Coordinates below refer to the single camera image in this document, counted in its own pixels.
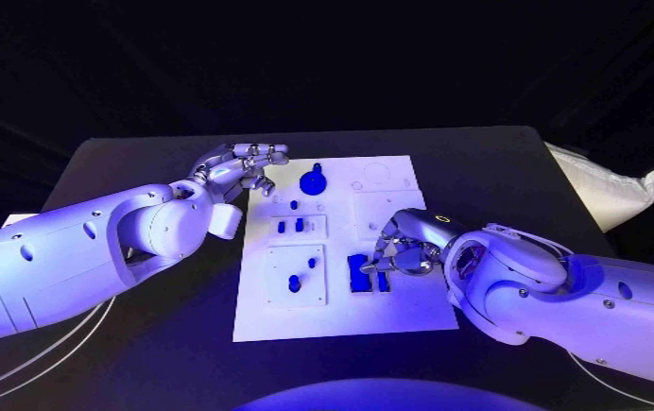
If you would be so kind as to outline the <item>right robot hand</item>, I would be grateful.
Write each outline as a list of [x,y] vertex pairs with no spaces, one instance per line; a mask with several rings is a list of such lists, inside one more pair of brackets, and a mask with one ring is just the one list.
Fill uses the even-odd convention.
[[400,210],[381,231],[372,258],[361,271],[429,275],[444,264],[454,242],[467,232],[450,216],[417,208]]

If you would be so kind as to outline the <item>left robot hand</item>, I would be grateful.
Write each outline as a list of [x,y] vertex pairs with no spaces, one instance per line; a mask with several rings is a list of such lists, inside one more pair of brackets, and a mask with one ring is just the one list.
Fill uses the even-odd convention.
[[231,203],[243,191],[261,190],[270,197],[276,183],[264,169],[290,162],[289,151],[287,145],[221,145],[198,159],[189,179],[205,187],[214,203]]

